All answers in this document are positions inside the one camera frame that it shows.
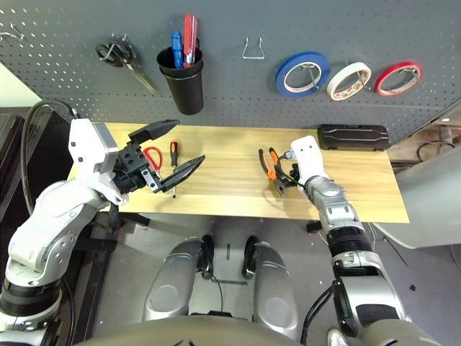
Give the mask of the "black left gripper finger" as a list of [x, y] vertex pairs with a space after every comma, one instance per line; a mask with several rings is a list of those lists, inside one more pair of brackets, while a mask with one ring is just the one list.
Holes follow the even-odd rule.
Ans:
[[170, 130], [179, 124], [179, 120], [162, 120], [150, 123], [128, 135], [133, 143], [144, 143], [150, 140], [156, 140], [167, 134]]
[[205, 160], [205, 155], [193, 158], [177, 167], [176, 171], [163, 179], [160, 183], [159, 190], [168, 192], [184, 180], [188, 179], [196, 169]]

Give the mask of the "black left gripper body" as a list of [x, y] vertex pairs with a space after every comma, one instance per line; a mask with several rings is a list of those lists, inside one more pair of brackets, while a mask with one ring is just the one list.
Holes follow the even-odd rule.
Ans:
[[159, 191], [160, 178], [143, 155], [137, 143], [128, 142], [118, 154], [114, 167], [114, 183], [121, 193], [134, 192], [145, 186]]

